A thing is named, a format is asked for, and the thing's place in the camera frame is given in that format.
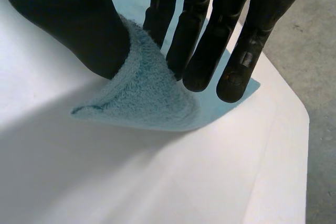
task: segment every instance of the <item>white surface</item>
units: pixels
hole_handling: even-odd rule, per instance
[[[255,94],[180,134],[69,118],[105,81],[7,0],[0,49],[0,223],[305,222],[309,119],[265,55]]]

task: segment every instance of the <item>light blue cloth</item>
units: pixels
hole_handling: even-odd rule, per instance
[[[150,0],[113,2],[126,19],[142,24]],[[177,0],[163,54],[169,49],[182,6],[183,0]],[[175,82],[159,48],[147,33],[134,22],[123,21],[131,37],[131,50],[125,64],[92,100],[73,109],[73,117],[141,129],[188,131],[217,120],[260,86],[251,80],[240,101],[221,101],[216,95],[216,85],[229,58],[225,51],[208,88],[201,93],[189,92],[181,82]]]

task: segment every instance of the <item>concrete floor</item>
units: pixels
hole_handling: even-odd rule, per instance
[[[264,52],[310,115],[307,223],[334,224],[336,0],[297,0],[278,22]]]

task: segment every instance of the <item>folded cloth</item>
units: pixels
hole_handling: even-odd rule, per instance
[[[113,0],[117,10],[128,19],[130,53],[117,75],[92,100],[73,109],[71,115],[111,125],[162,131],[189,131],[217,120],[243,102],[259,83],[250,80],[243,98],[225,103],[216,95],[216,85],[229,58],[226,51],[208,88],[192,93],[176,82],[160,49],[141,24],[149,0]],[[177,12],[183,0],[177,0]],[[172,41],[178,14],[168,30],[162,52],[166,54]]]

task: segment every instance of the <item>finger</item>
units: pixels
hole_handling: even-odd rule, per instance
[[[251,0],[236,47],[217,85],[226,102],[242,98],[261,51],[276,22],[295,0]]]
[[[143,29],[148,31],[152,39],[162,47],[169,24],[175,12],[176,0],[151,0],[146,11]]]
[[[195,49],[209,1],[184,0],[183,11],[166,58],[177,80],[182,78],[183,71]]]
[[[184,74],[187,89],[206,89],[238,22],[246,0],[213,0],[213,11]]]

